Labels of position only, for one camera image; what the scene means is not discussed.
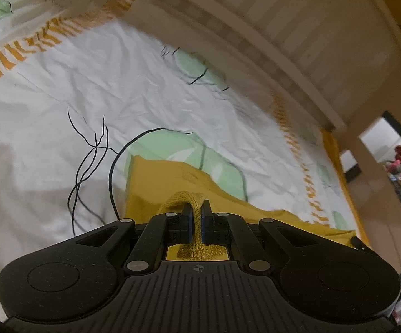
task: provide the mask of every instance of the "orange fabric edge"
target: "orange fabric edge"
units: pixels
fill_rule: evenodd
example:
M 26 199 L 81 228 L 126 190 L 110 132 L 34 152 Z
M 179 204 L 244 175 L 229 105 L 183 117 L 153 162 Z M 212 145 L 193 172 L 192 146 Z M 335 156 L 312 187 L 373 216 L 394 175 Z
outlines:
M 341 184 L 342 191 L 344 192 L 345 199 L 348 202 L 348 205 L 350 206 L 351 212 L 353 213 L 354 220 L 356 221 L 357 228 L 359 229 L 359 233 L 361 235 L 361 240 L 370 246 L 370 241 L 368 240 L 368 237 L 365 233 L 364 227 L 361 223 L 361 219 L 359 218 L 359 214 L 357 213 L 357 210 L 353 204 L 353 201 L 351 200 L 350 193 L 348 191 L 348 185 L 345 180 L 344 176 L 344 171 L 342 169 L 342 164 L 341 161 L 339 160 L 339 146 L 337 145 L 337 141 L 335 138 L 333 138 L 333 135 L 324 130 L 321 129 L 322 133 L 322 143 L 324 144 L 325 151 L 327 152 L 328 157 L 331 160 L 331 163 L 333 164 L 334 169 L 336 170 L 337 177 L 339 179 L 339 182 Z

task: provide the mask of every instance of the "orange striped pattern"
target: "orange striped pattern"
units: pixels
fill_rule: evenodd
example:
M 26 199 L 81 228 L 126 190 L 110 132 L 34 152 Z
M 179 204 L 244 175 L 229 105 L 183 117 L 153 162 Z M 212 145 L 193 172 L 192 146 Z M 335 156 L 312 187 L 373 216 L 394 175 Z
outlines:
M 0 49 L 0 77 L 29 55 L 45 52 L 60 44 L 63 39 L 77 36 L 85 30 L 122 16 L 133 2 L 134 0 L 109 0 L 101 9 L 89 11 L 79 17 L 55 17 L 32 36 L 6 44 Z
M 323 226 L 330 226 L 328 217 L 323 215 L 324 209 L 322 209 L 321 204 L 317 200 L 316 189 L 314 188 L 313 178 L 309 174 L 309 169 L 305 165 L 302 159 L 302 148 L 295 136 L 291 131 L 290 123 L 285 113 L 284 101 L 278 94 L 274 98 L 274 108 L 272 110 L 272 115 L 275 118 L 278 126 L 282 132 L 284 132 L 285 142 L 293 154 L 295 160 L 299 163 L 299 166 L 304 173 L 304 183 L 306 195 L 308 197 L 308 204 L 312 208 L 311 215 L 313 216 L 313 222 L 315 224 L 321 224 Z

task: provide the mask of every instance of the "bed sheet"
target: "bed sheet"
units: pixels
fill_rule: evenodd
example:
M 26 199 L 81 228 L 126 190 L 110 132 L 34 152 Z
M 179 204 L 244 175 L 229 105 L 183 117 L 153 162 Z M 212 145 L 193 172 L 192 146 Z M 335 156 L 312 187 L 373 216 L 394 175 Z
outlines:
M 73 236 L 67 198 L 89 145 L 102 139 L 111 150 L 99 148 L 96 161 L 104 159 L 80 186 L 96 214 L 77 203 L 76 233 L 113 221 L 107 179 L 115 152 L 158 127 L 195 132 L 239 167 L 254 206 L 357 229 L 320 129 L 218 38 L 152 0 L 131 2 L 51 19 L 40 37 L 30 32 L 33 44 L 0 48 L 0 270 Z M 205 66 L 213 73 L 193 79 Z M 127 159 L 115 167 L 117 207 L 125 203 Z

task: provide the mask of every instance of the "white bed sheet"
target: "white bed sheet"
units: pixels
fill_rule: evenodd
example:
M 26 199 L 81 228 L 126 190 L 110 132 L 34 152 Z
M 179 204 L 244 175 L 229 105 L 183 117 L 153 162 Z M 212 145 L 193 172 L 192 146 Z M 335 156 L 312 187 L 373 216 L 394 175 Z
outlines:
M 226 74 L 226 99 L 202 85 L 188 85 L 164 63 L 164 46 L 202 53 Z M 0 78 L 0 270 L 11 260 L 72 237 L 67 197 L 89 151 L 72 129 L 90 141 L 102 119 L 110 146 L 119 150 L 145 130 L 195 131 L 205 143 L 241 168 L 256 207 L 286 209 L 313 221 L 300 163 L 271 112 L 271 91 L 219 39 L 202 33 L 149 0 L 139 0 L 121 19 L 84 31 L 20 62 Z M 323 149 L 319 128 L 288 106 L 292 131 L 310 168 L 322 215 L 333 211 L 350 229 L 356 223 Z M 107 153 L 81 188 L 81 197 L 106 222 L 113 221 Z M 115 170 L 115 198 L 125 199 L 125 159 Z M 322 166 L 326 174 L 322 180 Z M 82 206 L 77 220 L 87 229 L 100 222 Z M 4 319 L 0 307 L 0 320 Z

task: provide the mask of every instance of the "silver screw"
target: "silver screw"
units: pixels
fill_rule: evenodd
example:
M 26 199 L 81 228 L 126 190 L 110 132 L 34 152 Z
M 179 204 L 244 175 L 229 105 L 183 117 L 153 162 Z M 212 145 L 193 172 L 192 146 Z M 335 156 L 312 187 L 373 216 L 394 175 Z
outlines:
M 250 269 L 257 272 L 263 272 L 264 270 L 269 270 L 271 265 L 265 260 L 253 260 L 249 265 Z
M 148 263 L 143 260 L 133 260 L 129 262 L 126 267 L 133 272 L 140 272 L 148 268 Z

